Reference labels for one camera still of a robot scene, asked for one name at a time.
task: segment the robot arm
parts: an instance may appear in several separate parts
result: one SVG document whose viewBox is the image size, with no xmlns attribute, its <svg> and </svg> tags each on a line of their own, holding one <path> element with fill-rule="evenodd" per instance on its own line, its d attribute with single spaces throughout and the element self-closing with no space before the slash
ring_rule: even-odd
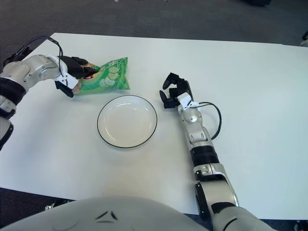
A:
<svg viewBox="0 0 308 231">
<path fill-rule="evenodd" d="M 189 83 L 170 73 L 163 89 L 167 89 L 170 84 L 177 85 L 177 88 L 169 89 L 170 98 L 162 91 L 160 96 L 165 108 L 177 107 L 180 114 L 194 165 L 193 173 L 198 181 L 195 184 L 195 194 L 200 217 L 210 217 L 215 231 L 272 231 L 270 226 L 239 207 L 226 170 L 219 162 L 207 129 L 203 127 L 200 105 L 193 101 Z"/>
<path fill-rule="evenodd" d="M 39 54 L 7 64 L 0 74 L 0 150 L 13 131 L 9 119 L 29 89 L 39 81 L 53 79 L 57 89 L 73 97 L 78 78 L 97 72 L 81 66 L 87 63 L 78 57 L 63 56 L 59 60 L 58 57 Z"/>
</svg>

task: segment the plate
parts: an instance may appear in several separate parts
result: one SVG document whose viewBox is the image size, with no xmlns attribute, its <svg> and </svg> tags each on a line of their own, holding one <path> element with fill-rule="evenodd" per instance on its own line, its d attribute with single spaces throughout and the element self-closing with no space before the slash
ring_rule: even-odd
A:
<svg viewBox="0 0 308 231">
<path fill-rule="evenodd" d="M 118 148 L 134 148 L 155 132 L 157 114 L 144 98 L 134 95 L 111 100 L 101 110 L 97 129 L 104 141 Z"/>
</svg>

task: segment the silver arm segment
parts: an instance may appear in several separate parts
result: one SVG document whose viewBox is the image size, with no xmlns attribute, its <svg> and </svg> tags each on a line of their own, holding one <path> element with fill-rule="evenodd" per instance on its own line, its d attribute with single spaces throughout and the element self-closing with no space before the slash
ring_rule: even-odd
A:
<svg viewBox="0 0 308 231">
<path fill-rule="evenodd" d="M 269 225 L 239 207 L 226 170 L 219 163 L 211 137 L 203 127 L 199 104 L 188 93 L 180 95 L 178 100 L 193 172 L 199 181 L 195 190 L 200 216 L 211 217 L 214 231 L 272 231 Z"/>
<path fill-rule="evenodd" d="M 67 66 L 51 55 L 33 55 L 24 61 L 7 64 L 0 74 L 0 150 L 10 137 L 13 126 L 9 119 L 16 112 L 16 106 L 31 87 L 39 81 L 54 79 L 73 89 L 78 80 L 68 74 Z"/>
</svg>

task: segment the red logo on bag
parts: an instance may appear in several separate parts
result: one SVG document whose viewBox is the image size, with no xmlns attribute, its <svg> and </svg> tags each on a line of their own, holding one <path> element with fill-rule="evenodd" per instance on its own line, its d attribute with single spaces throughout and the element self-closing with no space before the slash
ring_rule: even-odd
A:
<svg viewBox="0 0 308 231">
<path fill-rule="evenodd" d="M 94 76 L 93 76 L 93 75 L 88 76 L 88 77 L 84 77 L 83 79 L 88 80 L 88 79 L 92 79 L 92 78 L 94 78 Z"/>
</svg>

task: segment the green snack bag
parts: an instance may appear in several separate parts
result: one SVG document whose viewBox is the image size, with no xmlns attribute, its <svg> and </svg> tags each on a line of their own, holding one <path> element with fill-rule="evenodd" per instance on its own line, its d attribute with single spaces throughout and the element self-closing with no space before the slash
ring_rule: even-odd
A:
<svg viewBox="0 0 308 231">
<path fill-rule="evenodd" d="M 127 57 L 112 60 L 101 67 L 93 66 L 99 70 L 94 75 L 81 79 L 80 94 L 103 92 L 112 89 L 128 90 L 126 79 Z"/>
</svg>

